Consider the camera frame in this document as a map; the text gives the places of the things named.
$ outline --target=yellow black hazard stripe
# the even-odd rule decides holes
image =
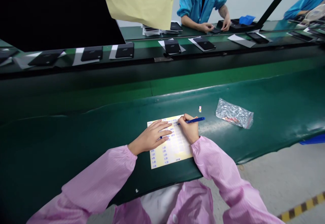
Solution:
[[[288,222],[291,219],[301,215],[303,212],[314,208],[316,205],[323,203],[325,200],[325,192],[316,195],[315,197],[307,200],[306,202],[297,205],[295,208],[288,210],[278,216],[283,222]]]

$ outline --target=plastic bag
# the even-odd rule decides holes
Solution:
[[[250,129],[253,124],[254,113],[220,98],[216,116],[231,124]]]

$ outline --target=pen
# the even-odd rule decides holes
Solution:
[[[205,120],[205,117],[199,117],[199,118],[195,118],[195,119],[192,119],[192,120],[187,120],[185,121],[186,123],[193,123],[193,122],[198,122],[198,121],[203,121]]]

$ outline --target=blue box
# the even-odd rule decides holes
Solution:
[[[245,24],[245,25],[251,25],[255,18],[256,17],[250,16],[250,15],[246,15],[245,17],[242,16],[239,19],[239,23],[240,24]]]

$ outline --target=gray floor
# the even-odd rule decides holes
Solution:
[[[325,143],[295,144],[238,166],[238,169],[242,178],[260,191],[268,211],[277,216],[325,191],[324,155]],[[222,214],[228,206],[212,181],[204,178],[201,181],[212,191],[216,222],[223,223]],[[113,215],[114,208],[111,207],[101,215],[91,216],[88,224],[112,223]],[[325,223],[325,204],[303,213],[289,223]]]

